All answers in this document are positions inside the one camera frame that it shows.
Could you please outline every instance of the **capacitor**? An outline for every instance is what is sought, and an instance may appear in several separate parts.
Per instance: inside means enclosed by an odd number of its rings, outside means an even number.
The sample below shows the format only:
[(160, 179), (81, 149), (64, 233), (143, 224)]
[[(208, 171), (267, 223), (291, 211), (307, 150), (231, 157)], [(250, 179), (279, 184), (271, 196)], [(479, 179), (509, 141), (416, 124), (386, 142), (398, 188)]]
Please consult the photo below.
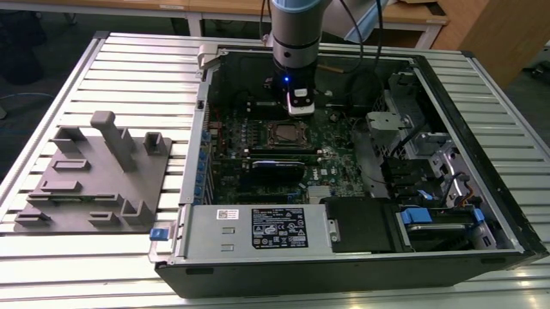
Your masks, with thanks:
[(330, 120), (331, 122), (338, 122), (338, 115), (336, 115), (335, 113), (330, 114), (328, 120)]

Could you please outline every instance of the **circuit board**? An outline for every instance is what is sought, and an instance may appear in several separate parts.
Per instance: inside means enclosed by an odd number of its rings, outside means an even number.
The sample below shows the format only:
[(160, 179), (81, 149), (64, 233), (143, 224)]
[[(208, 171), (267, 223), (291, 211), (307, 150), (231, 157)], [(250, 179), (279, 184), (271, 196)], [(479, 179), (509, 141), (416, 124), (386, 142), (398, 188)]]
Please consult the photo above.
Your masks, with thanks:
[[(330, 188), (330, 196), (364, 196), (350, 135), (354, 119), (331, 109), (304, 118), (247, 116), (236, 110), (211, 114), (216, 204), (310, 203), (311, 186)], [(299, 178), (284, 171), (268, 183), (251, 179), (255, 162), (295, 165)]]

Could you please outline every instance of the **floor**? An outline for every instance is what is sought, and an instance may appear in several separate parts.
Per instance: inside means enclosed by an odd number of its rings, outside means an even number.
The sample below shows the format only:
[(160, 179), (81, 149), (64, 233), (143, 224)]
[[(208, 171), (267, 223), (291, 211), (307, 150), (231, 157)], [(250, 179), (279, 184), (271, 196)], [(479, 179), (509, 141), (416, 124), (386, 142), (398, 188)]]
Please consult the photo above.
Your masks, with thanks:
[[(153, 17), (80, 14), (77, 24), (69, 26), (61, 14), (48, 13), (43, 14), (41, 24), (48, 41), (35, 48), (35, 54), (44, 68), (44, 78), (31, 85), (13, 86), (0, 77), (0, 97), (28, 92), (56, 95), (97, 30), (165, 35), (173, 35), (176, 31), (177, 34), (188, 34), (185, 21), (172, 23), (169, 19)], [(268, 24), (264, 24), (264, 33), (267, 32)], [(239, 33), (239, 37), (256, 39), (259, 24), (206, 22), (207, 36), (235, 37), (235, 33)], [(334, 37), (330, 37), (330, 41), (340, 42)], [(550, 85), (531, 79), (529, 73), (523, 72), (506, 89), (506, 93), (545, 142), (550, 144), (547, 121), (550, 104), (546, 100), (550, 97)], [(51, 101), (47, 97), (13, 97), (0, 101), (3, 109), (8, 112), (7, 118), (0, 120), (0, 181), (32, 135)]]

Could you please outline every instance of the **cpu socket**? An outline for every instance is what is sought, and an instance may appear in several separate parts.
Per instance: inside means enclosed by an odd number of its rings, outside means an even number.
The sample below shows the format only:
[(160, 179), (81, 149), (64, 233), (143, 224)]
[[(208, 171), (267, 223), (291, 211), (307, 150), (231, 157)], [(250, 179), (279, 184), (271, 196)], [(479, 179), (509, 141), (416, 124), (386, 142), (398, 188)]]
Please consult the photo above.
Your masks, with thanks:
[(267, 124), (268, 148), (308, 148), (307, 125), (303, 122), (271, 122)]

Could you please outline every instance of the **table leg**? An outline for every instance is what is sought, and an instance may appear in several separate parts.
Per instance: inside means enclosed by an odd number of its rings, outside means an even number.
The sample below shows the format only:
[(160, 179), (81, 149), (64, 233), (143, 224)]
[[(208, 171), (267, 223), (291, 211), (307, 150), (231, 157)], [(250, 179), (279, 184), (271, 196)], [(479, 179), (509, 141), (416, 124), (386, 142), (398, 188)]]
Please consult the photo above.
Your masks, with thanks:
[(426, 31), (420, 35), (415, 48), (420, 50), (428, 50), (431, 48), (442, 27), (443, 26), (440, 24), (428, 25)]
[(187, 22), (189, 23), (189, 35), (192, 37), (203, 36), (202, 19), (203, 16), (200, 12), (187, 12)]

